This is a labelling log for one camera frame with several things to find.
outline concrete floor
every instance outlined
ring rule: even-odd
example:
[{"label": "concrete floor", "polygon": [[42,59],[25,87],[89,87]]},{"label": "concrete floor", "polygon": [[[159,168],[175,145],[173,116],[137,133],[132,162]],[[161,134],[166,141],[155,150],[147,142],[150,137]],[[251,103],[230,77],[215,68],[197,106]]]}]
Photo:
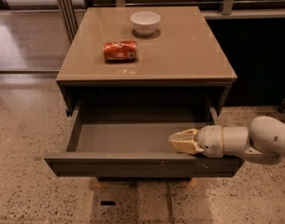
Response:
[{"label": "concrete floor", "polygon": [[[58,12],[0,11],[0,67],[59,68],[68,47]],[[242,126],[260,115],[285,122],[273,106],[225,107],[220,118]],[[0,75],[0,223],[285,223],[285,160],[191,182],[56,177],[43,157],[60,151],[69,120],[55,76]]]}]

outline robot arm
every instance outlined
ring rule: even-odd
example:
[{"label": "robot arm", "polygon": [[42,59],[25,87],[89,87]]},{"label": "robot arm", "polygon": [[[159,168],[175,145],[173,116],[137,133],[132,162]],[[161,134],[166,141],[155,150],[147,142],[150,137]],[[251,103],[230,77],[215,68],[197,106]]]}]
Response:
[{"label": "robot arm", "polygon": [[285,124],[270,117],[254,119],[250,127],[206,126],[169,136],[180,151],[208,158],[237,156],[244,161],[276,164],[285,157]]}]

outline drawer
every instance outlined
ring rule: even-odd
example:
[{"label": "drawer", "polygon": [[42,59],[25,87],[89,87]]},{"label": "drawer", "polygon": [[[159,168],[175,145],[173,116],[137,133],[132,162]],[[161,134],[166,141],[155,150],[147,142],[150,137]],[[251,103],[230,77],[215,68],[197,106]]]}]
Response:
[{"label": "drawer", "polygon": [[95,87],[79,97],[62,152],[45,156],[57,176],[230,177],[243,163],[168,145],[172,133],[219,122],[206,91]]}]

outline white robotic arm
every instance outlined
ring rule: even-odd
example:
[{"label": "white robotic arm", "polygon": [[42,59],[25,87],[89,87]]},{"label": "white robotic arm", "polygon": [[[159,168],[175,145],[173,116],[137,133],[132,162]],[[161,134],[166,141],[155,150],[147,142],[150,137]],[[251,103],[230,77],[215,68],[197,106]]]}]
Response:
[{"label": "white robotic arm", "polygon": [[270,117],[254,119],[250,127],[206,126],[169,136],[169,144],[182,152],[208,158],[237,156],[244,161],[276,164],[285,157],[285,124]]}]

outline bowl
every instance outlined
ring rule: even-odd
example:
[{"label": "bowl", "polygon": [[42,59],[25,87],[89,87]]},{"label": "bowl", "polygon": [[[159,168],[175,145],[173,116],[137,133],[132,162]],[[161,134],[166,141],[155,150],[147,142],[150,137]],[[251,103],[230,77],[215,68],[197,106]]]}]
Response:
[{"label": "bowl", "polygon": [[160,15],[151,11],[140,11],[131,16],[134,30],[142,36],[152,35],[160,20]]}]

